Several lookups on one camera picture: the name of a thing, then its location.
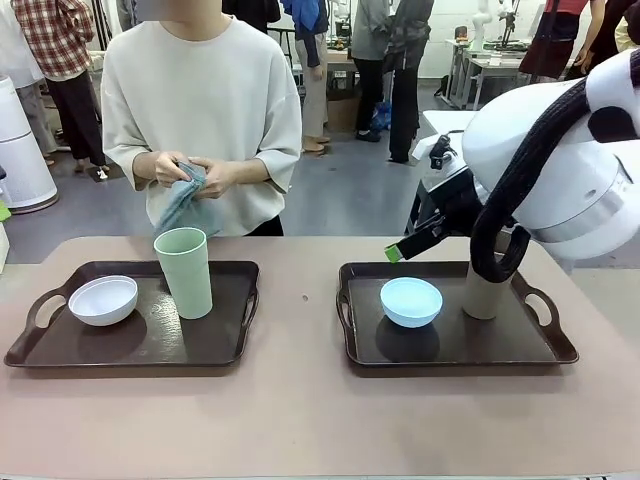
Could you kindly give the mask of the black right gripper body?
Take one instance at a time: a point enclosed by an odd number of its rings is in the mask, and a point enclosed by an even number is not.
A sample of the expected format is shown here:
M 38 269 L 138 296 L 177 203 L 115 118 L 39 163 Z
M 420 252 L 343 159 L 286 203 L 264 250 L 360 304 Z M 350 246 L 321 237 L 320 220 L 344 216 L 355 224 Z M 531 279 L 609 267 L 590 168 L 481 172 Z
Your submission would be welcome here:
M 437 235 L 472 235 L 483 209 L 474 180 L 471 171 L 465 169 L 428 190 L 434 207 L 428 225 L 435 229 Z

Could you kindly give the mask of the person's right hand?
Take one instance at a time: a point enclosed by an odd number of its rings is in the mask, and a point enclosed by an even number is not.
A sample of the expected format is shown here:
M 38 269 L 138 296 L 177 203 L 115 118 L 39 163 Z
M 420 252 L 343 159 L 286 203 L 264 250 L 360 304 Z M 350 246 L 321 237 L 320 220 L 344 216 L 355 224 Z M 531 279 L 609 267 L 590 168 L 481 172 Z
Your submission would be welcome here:
M 170 188 L 178 181 L 189 182 L 191 176 L 182 168 L 182 165 L 188 162 L 188 157 L 181 152 L 157 152 L 154 160 L 156 181 L 165 188 Z

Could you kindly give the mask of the person's left hand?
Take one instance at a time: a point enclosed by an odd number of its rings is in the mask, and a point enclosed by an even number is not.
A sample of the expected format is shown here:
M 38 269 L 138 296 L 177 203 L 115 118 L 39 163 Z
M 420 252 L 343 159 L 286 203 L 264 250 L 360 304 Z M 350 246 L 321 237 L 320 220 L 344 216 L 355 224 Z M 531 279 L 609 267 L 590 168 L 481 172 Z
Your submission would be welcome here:
M 205 171 L 204 184 L 197 192 L 197 198 L 220 198 L 238 181 L 239 163 L 204 157 L 190 157 L 189 161 L 192 165 L 202 167 Z

